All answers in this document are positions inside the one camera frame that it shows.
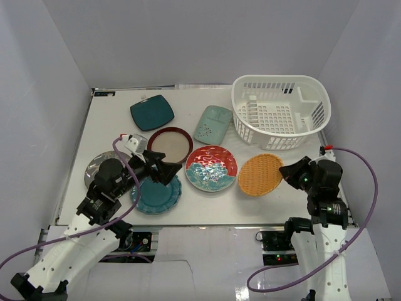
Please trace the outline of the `red and teal wave plate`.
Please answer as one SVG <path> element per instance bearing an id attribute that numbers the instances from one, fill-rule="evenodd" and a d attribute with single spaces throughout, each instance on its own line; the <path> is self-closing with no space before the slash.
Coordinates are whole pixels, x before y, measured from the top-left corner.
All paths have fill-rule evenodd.
<path id="1" fill-rule="evenodd" d="M 189 182 L 208 193 L 231 186 L 236 180 L 237 170 L 234 155 L 218 145 L 206 145 L 194 150 L 185 163 L 185 175 Z"/>

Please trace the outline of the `orange woven round plate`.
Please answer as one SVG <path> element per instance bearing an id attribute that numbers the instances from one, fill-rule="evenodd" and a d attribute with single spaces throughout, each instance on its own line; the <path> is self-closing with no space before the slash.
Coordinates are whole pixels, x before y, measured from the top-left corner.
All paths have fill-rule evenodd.
<path id="1" fill-rule="evenodd" d="M 260 154 L 250 158 L 238 175 L 241 191 L 254 197 L 272 192 L 283 179 L 280 167 L 283 167 L 283 161 L 274 154 Z"/>

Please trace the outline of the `teal scalloped round plate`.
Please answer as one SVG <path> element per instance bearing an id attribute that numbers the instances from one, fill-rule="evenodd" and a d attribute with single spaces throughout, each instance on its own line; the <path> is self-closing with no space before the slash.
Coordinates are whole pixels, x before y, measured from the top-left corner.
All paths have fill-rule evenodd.
<path id="1" fill-rule="evenodd" d="M 135 207 L 143 214 L 162 214 L 172 209 L 182 195 L 182 183 L 178 176 L 166 186 L 150 178 L 140 183 L 140 197 Z"/>

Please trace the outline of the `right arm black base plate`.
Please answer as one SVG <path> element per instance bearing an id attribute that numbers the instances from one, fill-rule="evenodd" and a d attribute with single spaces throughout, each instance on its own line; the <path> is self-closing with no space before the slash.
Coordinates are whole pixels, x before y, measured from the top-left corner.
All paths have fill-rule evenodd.
<path id="1" fill-rule="evenodd" d="M 294 247 L 283 231 L 258 231 L 255 239 L 261 244 L 264 266 L 298 264 Z"/>

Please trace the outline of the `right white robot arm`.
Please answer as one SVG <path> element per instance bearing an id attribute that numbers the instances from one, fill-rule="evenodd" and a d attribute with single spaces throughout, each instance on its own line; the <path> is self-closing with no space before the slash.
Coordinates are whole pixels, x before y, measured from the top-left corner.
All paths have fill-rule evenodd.
<path id="1" fill-rule="evenodd" d="M 284 226 L 283 242 L 295 250 L 306 300 L 350 300 L 345 258 L 348 213 L 339 198 L 342 167 L 329 159 L 300 161 L 279 168 L 283 179 L 307 194 L 309 218 L 290 218 Z"/>

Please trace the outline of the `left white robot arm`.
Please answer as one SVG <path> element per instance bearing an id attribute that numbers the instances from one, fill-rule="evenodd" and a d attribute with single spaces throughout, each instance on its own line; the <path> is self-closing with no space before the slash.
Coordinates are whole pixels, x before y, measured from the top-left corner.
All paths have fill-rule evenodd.
<path id="1" fill-rule="evenodd" d="M 66 300 L 82 274 L 110 252 L 131 246 L 132 225 L 114 217 L 119 197 L 146 179 L 168 185 L 182 165 L 164 162 L 164 157 L 146 150 L 128 162 L 110 158 L 100 164 L 64 235 L 34 267 L 11 279 L 23 300 Z"/>

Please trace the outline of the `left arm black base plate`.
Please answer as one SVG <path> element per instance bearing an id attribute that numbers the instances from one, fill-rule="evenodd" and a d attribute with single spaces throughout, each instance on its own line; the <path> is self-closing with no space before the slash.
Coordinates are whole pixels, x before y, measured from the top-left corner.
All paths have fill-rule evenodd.
<path id="1" fill-rule="evenodd" d="M 151 250 L 151 232 L 131 232 L 126 238 L 120 240 L 117 251 L 122 252 L 148 252 Z"/>

